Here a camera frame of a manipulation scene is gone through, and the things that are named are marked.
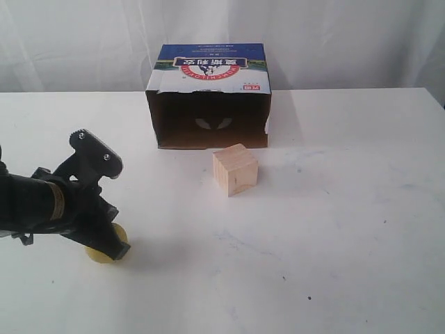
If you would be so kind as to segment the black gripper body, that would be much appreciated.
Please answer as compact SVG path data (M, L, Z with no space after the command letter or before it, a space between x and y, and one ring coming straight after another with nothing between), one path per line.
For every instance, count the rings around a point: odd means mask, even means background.
M104 200L98 181L104 174L90 157L75 152L53 172L39 167L31 178L44 182L51 213L34 225L33 234L60 234L71 240L91 240L104 225Z

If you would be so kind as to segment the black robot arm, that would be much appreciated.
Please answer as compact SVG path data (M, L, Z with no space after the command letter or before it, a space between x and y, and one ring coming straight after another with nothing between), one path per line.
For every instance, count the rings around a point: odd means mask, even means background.
M1 236L28 246L37 234L58 234L121 260L131 247L118 234L119 211L102 198L99 181L118 178L122 159L87 129L71 133L69 143L73 153L55 170L39 167L25 177L1 164Z

